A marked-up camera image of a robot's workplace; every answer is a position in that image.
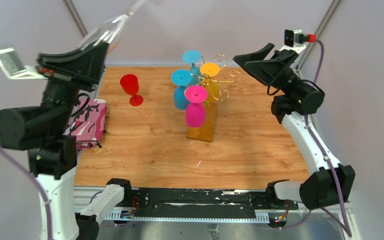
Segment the red wine glass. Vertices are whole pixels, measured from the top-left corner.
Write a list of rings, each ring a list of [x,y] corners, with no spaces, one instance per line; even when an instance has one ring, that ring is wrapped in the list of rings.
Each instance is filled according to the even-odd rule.
[[[119,83],[124,92],[130,95],[129,104],[131,106],[138,107],[143,103],[144,98],[138,94],[140,86],[136,75],[126,74],[121,77]]]

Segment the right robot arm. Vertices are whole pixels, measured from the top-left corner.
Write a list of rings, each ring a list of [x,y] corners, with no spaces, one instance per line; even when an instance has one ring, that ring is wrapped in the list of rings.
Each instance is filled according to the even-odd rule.
[[[294,201],[309,210],[334,205],[344,209],[356,173],[352,166],[342,164],[333,155],[310,121],[309,116],[322,105],[325,93],[310,80],[301,79],[292,69],[306,46],[284,45],[279,50],[274,47],[268,43],[258,51],[234,56],[233,61],[267,88],[275,88],[271,113],[297,145],[306,162],[309,178],[304,182],[270,182],[266,188],[266,204],[278,209],[285,201]]]

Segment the clear wine glass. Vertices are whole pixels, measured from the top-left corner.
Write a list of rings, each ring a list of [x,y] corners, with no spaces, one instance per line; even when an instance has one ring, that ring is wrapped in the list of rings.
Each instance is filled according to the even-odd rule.
[[[101,43],[107,45],[106,55],[114,50],[121,38],[121,32],[126,23],[135,12],[145,3],[159,6],[163,0],[136,0],[134,4],[123,14],[117,15],[104,21],[100,26],[88,33],[77,45],[77,48],[84,51],[88,47],[96,47]]]

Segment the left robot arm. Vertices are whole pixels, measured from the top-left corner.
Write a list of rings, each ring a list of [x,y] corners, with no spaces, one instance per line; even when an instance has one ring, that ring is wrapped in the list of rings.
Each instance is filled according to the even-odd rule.
[[[47,81],[38,106],[0,110],[0,153],[27,151],[24,169],[40,195],[43,240],[95,240],[105,216],[133,201],[129,180],[112,178],[87,207],[75,212],[76,138],[65,131],[79,91],[93,91],[105,70],[110,44],[95,40],[59,54],[40,53],[36,66],[23,65],[11,47],[0,49],[0,69],[12,80]]]

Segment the pink wine glass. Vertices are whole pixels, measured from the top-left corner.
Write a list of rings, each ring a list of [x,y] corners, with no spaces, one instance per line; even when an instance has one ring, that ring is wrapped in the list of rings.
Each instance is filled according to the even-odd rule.
[[[205,123],[206,110],[202,103],[207,99],[208,93],[202,86],[195,85],[184,91],[189,105],[185,110],[185,123],[191,128],[199,128]]]

